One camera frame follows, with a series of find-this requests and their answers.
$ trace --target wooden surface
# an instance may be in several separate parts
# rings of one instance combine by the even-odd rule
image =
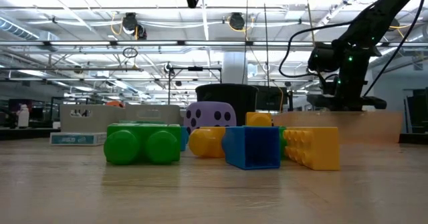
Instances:
[[[242,171],[183,154],[110,166],[102,146],[0,142],[0,223],[428,223],[428,148],[341,146],[340,172]]]
[[[341,144],[398,143],[400,112],[287,112],[273,116],[276,126],[338,127]]]

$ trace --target yellow toy piece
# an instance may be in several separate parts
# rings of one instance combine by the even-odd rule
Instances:
[[[247,112],[245,125],[257,127],[271,127],[272,115],[270,113]]]
[[[337,128],[287,128],[286,155],[315,171],[339,171]]]
[[[225,133],[225,127],[202,127],[194,130],[189,138],[189,148],[196,156],[224,158],[221,140]]]

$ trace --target black container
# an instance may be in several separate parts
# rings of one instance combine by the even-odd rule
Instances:
[[[247,112],[255,112],[258,89],[244,84],[207,84],[196,88],[198,102],[215,101],[232,105],[236,124],[245,125]]]

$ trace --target purple die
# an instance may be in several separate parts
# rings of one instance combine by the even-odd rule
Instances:
[[[236,126],[236,114],[228,103],[202,101],[192,103],[186,110],[185,126],[190,134],[198,127]]]

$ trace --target blue toy block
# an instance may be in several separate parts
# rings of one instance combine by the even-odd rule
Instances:
[[[243,170],[277,169],[281,165],[278,127],[228,127],[221,145],[226,162]]]
[[[189,133],[187,132],[187,127],[181,127],[181,151],[186,150],[186,145],[189,142]]]

